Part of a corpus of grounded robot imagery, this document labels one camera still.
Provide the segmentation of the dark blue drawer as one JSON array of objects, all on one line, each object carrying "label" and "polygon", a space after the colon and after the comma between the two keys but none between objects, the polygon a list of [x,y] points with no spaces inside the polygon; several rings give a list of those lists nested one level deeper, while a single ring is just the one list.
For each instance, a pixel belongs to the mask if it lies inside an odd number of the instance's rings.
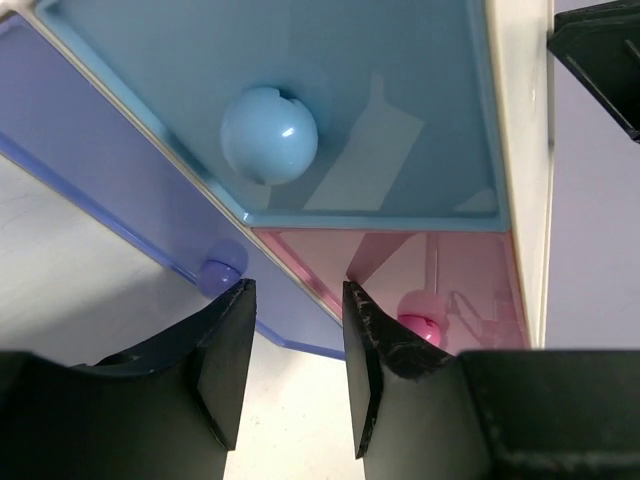
[{"label": "dark blue drawer", "polygon": [[343,358],[338,323],[14,12],[1,20],[1,151],[205,292],[253,279],[273,343]]}]

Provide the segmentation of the white drawer cabinet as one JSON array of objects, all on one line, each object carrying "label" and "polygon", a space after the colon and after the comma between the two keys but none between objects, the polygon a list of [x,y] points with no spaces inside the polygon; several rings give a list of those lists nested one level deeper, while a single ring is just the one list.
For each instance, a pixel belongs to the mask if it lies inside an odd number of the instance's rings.
[{"label": "white drawer cabinet", "polygon": [[552,136],[549,120],[549,76],[546,50],[552,27],[549,1],[481,1],[486,9],[491,72],[503,159],[509,227],[504,231],[394,230],[364,228],[253,227],[234,214],[208,189],[196,172],[158,138],[112,93],[36,16],[38,1],[5,1],[1,20],[8,12],[22,16],[123,114],[238,230],[246,235],[286,275],[294,280],[340,326],[311,292],[281,265],[260,241],[258,229],[336,229],[394,232],[486,232],[511,237],[518,282],[531,344],[545,341],[550,214],[553,184]]}]

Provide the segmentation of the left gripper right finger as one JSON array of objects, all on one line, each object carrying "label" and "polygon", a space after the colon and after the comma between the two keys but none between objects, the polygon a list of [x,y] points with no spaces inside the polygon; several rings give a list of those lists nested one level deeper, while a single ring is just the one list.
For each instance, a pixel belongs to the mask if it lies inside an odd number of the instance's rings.
[{"label": "left gripper right finger", "polygon": [[387,315],[356,282],[342,294],[355,455],[368,479],[477,479],[480,426],[458,359]]}]

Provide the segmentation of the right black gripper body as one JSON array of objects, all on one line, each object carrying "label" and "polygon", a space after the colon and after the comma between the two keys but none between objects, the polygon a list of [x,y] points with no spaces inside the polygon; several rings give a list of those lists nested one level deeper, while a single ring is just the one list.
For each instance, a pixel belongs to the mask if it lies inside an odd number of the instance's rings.
[{"label": "right black gripper body", "polygon": [[638,142],[639,3],[610,1],[557,13],[547,49]]}]

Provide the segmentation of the light blue drawer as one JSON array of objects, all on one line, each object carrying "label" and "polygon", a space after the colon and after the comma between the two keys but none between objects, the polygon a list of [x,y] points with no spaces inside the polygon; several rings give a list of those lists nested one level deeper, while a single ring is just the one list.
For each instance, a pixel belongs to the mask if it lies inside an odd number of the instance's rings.
[{"label": "light blue drawer", "polygon": [[481,1],[38,1],[253,227],[504,231]]}]

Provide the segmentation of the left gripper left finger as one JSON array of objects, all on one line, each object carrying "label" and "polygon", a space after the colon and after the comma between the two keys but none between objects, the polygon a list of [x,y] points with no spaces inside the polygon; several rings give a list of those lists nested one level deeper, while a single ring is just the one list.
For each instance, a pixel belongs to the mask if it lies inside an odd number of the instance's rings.
[{"label": "left gripper left finger", "polygon": [[220,479],[237,444],[256,324],[244,279],[152,338],[72,372],[78,479]]}]

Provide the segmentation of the pink drawer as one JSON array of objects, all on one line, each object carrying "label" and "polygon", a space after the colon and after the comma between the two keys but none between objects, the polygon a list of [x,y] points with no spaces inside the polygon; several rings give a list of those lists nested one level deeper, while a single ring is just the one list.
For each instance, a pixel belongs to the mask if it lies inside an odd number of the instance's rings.
[{"label": "pink drawer", "polygon": [[353,281],[389,316],[451,353],[531,344],[511,237],[486,232],[258,229],[325,309]]}]

